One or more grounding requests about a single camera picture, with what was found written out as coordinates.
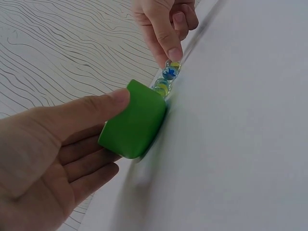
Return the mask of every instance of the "white wall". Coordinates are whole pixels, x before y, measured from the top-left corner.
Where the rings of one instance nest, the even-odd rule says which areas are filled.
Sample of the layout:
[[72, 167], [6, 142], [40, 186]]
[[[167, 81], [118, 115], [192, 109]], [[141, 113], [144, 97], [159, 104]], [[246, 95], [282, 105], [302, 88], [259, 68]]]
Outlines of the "white wall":
[[183, 66], [152, 150], [97, 197], [99, 230], [307, 230], [307, 9], [229, 1]]

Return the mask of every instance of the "green foam block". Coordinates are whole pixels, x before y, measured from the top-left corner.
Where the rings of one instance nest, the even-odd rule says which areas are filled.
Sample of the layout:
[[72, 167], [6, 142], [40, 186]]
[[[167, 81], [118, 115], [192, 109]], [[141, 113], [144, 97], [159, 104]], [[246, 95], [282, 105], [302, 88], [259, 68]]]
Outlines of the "green foam block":
[[109, 120], [99, 137], [98, 144], [128, 158], [140, 157], [155, 138], [165, 116], [166, 102], [155, 91], [132, 80], [128, 107]]

